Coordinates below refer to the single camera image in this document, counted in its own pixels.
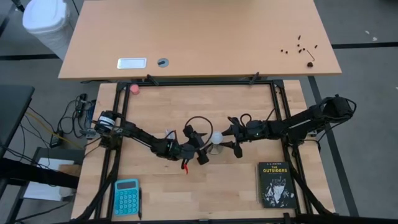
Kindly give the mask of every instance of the white ball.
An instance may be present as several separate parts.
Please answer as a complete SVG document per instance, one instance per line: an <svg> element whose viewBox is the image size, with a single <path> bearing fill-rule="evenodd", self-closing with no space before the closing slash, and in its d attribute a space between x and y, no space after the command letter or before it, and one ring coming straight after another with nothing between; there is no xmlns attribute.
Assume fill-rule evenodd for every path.
<svg viewBox="0 0 398 224"><path fill-rule="evenodd" d="M223 141L223 135L219 131L213 132L213 135L211 136L211 143L213 144L219 144Z"/></svg>

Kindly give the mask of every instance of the white label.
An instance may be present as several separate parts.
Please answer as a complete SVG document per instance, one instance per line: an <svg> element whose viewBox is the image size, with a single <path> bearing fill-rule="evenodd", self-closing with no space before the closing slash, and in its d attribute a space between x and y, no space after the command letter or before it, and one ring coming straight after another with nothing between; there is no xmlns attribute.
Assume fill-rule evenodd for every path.
<svg viewBox="0 0 398 224"><path fill-rule="evenodd" d="M98 120L100 120L100 124L103 124L105 127L107 127L108 129L112 129L112 127L114 126L114 124L115 124L115 122L114 122L114 120L112 120L112 119L109 119L109 118L107 118L107 117L104 117L104 116L100 116L99 118L98 118Z"/></svg>
<svg viewBox="0 0 398 224"><path fill-rule="evenodd" d="M119 58L118 60L118 69L140 69L146 66L146 58Z"/></svg>

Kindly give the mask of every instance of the wooden desk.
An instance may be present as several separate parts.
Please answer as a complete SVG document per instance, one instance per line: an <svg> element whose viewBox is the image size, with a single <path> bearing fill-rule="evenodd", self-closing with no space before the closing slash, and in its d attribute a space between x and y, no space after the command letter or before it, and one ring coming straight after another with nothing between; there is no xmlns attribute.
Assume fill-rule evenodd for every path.
<svg viewBox="0 0 398 224"><path fill-rule="evenodd" d="M112 109L115 89L116 84L100 86L95 119L103 110ZM292 114L307 108L299 81L285 81L285 89ZM176 129L179 142L185 142L182 128L192 116L205 116L215 130L223 131L230 125L227 116L250 113L253 118L266 119L272 109L268 85L142 87L139 95L130 97L127 120L159 138L165 136L165 129ZM204 121L194 119L191 124L198 132L210 131ZM158 158L142 144L124 138L119 179L139 179L143 192L143 220L270 218L281 217L283 212L294 216L292 209L264 209L256 199L255 167L258 162L284 160L280 141L254 141L242 144L242 148L240 159L235 158L231 149L225 148L217 156L209 155L210 162L203 166L196 159L192 160L188 164L189 174L185 175L180 162ZM300 146L300 152L308 186L324 206L333 211L316 144L306 142ZM98 148L84 160L73 218L79 216L93 199L99 186L103 159L104 149ZM103 214L106 213L107 198L105 196ZM305 211L303 200L300 204ZM113 217L113 220L137 219L137 216Z"/></svg>
<svg viewBox="0 0 398 224"><path fill-rule="evenodd" d="M315 58L312 68L307 67L310 54L299 53L302 48ZM120 70L119 58L146 58L147 65ZM160 68L160 58L167 58L169 66ZM228 77L256 72L341 73L313 0L85 1L59 78Z"/></svg>

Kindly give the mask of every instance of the book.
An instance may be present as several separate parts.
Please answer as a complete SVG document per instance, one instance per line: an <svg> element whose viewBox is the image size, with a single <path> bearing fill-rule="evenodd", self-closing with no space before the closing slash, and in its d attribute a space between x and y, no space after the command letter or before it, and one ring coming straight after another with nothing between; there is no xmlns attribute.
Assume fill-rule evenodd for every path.
<svg viewBox="0 0 398 224"><path fill-rule="evenodd" d="M259 196L264 208L296 208L292 176L287 162L260 162Z"/></svg>

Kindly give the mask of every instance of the calculator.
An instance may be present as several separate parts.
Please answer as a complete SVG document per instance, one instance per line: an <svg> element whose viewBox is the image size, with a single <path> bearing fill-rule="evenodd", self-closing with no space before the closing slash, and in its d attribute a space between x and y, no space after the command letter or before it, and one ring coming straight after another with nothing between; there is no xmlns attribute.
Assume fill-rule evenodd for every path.
<svg viewBox="0 0 398 224"><path fill-rule="evenodd" d="M138 179L118 180L114 183L114 214L136 215L139 211Z"/></svg>

